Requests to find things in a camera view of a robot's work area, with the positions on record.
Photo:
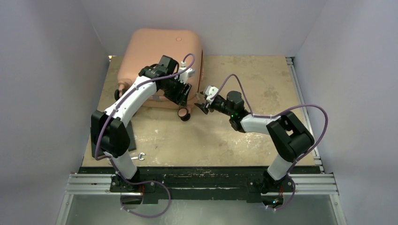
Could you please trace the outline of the pink suitcase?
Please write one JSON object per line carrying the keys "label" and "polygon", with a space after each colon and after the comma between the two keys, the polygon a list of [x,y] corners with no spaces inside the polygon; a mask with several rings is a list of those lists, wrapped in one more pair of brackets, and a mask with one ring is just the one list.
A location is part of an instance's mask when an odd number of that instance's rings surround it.
{"label": "pink suitcase", "polygon": [[141,69],[158,63],[162,55],[169,56],[174,60],[191,63],[194,54],[195,62],[192,69],[195,75],[188,79],[192,85],[187,99],[187,107],[178,106],[164,97],[164,92],[159,90],[143,104],[145,107],[177,109],[178,116],[182,121],[188,121],[191,110],[197,101],[196,94],[199,92],[200,83],[203,80],[203,49],[199,36],[191,30],[162,30],[162,29],[138,29],[132,34],[126,49],[117,80],[118,88],[115,90],[115,100],[133,84]]}

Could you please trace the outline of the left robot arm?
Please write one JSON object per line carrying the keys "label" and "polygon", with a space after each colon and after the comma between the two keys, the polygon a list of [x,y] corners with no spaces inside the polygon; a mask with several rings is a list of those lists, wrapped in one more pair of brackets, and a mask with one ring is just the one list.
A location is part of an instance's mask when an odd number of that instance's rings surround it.
{"label": "left robot arm", "polygon": [[195,74],[191,63],[181,62],[163,55],[157,64],[142,68],[133,84],[111,106],[103,111],[96,110],[91,115],[91,140],[95,150],[95,160],[109,159],[116,175],[122,179],[122,186],[129,192],[136,191],[140,181],[139,169],[129,155],[131,137],[127,131],[133,115],[143,103],[157,91],[172,103],[185,107],[191,90],[187,80]]}

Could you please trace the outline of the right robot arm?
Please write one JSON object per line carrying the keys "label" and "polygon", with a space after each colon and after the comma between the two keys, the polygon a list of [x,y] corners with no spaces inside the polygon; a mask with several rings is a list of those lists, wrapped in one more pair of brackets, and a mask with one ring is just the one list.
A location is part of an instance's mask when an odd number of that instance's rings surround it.
{"label": "right robot arm", "polygon": [[291,111],[275,117],[258,116],[245,109],[242,94],[238,91],[230,91],[223,98],[217,94],[217,88],[209,87],[200,94],[204,103],[196,106],[204,114],[217,111],[229,117],[231,127],[237,132],[270,136],[277,156],[263,173],[262,188],[274,191],[280,187],[293,163],[315,143],[313,135]]}

